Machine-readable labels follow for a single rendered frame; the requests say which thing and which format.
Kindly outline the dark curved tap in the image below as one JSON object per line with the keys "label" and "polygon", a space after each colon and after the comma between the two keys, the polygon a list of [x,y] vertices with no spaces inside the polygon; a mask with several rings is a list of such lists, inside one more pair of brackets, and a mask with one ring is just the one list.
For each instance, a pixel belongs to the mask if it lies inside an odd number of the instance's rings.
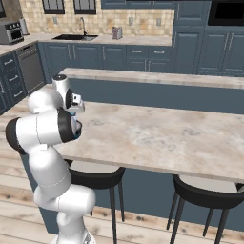
{"label": "dark curved tap", "polygon": [[88,33],[86,32],[86,28],[85,28],[85,21],[83,17],[80,17],[79,20],[79,29],[83,31],[83,34],[86,36]]}

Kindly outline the black dishwasher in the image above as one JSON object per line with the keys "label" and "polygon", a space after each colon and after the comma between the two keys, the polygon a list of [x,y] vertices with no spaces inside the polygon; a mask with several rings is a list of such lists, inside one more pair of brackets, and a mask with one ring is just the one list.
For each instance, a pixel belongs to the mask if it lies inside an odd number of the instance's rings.
{"label": "black dishwasher", "polygon": [[17,52],[18,61],[28,94],[44,85],[44,73],[36,43],[27,45]]}

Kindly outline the blue drawer run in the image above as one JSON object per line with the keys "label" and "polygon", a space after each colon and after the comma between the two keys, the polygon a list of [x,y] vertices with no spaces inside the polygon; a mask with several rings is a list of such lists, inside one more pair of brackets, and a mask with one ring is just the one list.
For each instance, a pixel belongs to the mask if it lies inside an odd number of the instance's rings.
{"label": "blue drawer run", "polygon": [[16,53],[0,56],[0,115],[27,96]]}

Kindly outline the black stool with pale seat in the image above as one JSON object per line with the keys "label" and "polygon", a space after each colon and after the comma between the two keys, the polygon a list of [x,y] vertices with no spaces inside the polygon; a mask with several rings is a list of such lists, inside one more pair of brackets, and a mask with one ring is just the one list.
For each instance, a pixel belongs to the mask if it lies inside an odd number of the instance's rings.
{"label": "black stool with pale seat", "polygon": [[124,167],[101,165],[85,161],[66,159],[71,173],[71,183],[93,190],[109,190],[112,214],[113,244],[117,244],[114,188],[118,187],[122,221],[125,221],[122,177]]}
{"label": "black stool with pale seat", "polygon": [[214,244],[219,244],[229,209],[244,202],[244,184],[213,180],[195,176],[173,174],[174,195],[167,223],[167,230],[173,218],[176,200],[179,200],[170,244],[174,244],[179,221],[185,202],[209,209],[203,235],[206,235],[215,209],[222,211]]}

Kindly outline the blue tall cupboard run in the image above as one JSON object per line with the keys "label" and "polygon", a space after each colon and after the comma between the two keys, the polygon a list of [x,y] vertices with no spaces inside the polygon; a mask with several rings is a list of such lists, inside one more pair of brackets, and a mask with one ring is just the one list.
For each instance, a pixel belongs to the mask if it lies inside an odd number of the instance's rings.
{"label": "blue tall cupboard run", "polygon": [[171,72],[244,77],[244,26],[210,26],[211,4],[175,4]]}

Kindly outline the blue counter with marble top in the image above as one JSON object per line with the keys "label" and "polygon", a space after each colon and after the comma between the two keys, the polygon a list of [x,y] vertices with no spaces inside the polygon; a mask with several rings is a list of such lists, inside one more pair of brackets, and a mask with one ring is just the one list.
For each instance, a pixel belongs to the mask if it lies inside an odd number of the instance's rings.
{"label": "blue counter with marble top", "polygon": [[90,102],[244,115],[244,77],[65,68]]}

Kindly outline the grey toaster oven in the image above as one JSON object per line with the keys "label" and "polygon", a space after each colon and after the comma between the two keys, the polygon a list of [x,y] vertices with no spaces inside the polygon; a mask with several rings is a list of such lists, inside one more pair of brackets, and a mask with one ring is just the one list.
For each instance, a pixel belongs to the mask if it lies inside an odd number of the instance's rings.
{"label": "grey toaster oven", "polygon": [[0,22],[0,45],[11,45],[24,40],[19,21]]}

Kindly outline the blue upper cupboard run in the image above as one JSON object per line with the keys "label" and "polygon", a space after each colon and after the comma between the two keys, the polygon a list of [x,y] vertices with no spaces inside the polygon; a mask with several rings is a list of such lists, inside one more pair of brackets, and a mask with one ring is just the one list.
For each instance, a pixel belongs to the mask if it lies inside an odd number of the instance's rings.
{"label": "blue upper cupboard run", "polygon": [[153,1],[153,0],[101,0],[102,9],[133,9],[133,10],[155,10],[170,9],[176,7],[174,1]]}

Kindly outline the grey toaster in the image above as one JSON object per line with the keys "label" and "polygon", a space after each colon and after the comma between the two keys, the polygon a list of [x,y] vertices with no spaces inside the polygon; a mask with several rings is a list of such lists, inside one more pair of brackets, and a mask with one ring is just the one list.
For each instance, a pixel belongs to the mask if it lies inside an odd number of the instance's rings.
{"label": "grey toaster", "polygon": [[113,27],[112,28],[112,39],[119,40],[122,38],[122,28]]}

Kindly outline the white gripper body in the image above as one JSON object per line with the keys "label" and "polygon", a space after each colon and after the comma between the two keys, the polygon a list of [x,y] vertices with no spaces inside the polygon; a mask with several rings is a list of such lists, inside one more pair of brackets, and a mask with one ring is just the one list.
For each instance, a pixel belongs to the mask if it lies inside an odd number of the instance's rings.
{"label": "white gripper body", "polygon": [[85,103],[81,102],[78,105],[72,105],[70,108],[68,108],[69,112],[74,112],[74,113],[80,113],[85,111]]}

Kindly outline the blue island with marble top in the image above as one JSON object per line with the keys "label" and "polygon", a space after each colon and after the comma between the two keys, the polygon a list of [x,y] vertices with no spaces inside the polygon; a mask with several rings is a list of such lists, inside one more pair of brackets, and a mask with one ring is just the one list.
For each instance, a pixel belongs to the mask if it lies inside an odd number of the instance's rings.
{"label": "blue island with marble top", "polygon": [[244,183],[244,115],[88,102],[82,135],[59,145],[81,163],[123,166],[125,209],[160,216],[170,208],[172,173]]}

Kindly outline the blue lower cupboard run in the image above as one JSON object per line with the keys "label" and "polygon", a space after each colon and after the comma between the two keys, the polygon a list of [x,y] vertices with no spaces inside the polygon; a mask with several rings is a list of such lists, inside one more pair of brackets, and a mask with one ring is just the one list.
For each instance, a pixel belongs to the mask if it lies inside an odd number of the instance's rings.
{"label": "blue lower cupboard run", "polygon": [[48,83],[65,68],[169,72],[171,46],[39,42]]}

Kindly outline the black sink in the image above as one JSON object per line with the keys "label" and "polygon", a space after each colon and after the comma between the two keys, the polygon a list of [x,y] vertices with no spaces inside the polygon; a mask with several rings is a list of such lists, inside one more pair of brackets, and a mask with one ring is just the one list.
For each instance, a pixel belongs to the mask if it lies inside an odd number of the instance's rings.
{"label": "black sink", "polygon": [[52,38],[52,40],[77,40],[77,41],[92,41],[98,35],[81,35],[81,34],[61,34]]}

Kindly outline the black built-in oven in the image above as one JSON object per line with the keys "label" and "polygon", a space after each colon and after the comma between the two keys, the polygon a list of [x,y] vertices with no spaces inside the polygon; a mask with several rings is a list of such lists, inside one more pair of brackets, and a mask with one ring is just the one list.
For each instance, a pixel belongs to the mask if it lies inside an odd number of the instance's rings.
{"label": "black built-in oven", "polygon": [[244,0],[212,1],[208,25],[244,26]]}

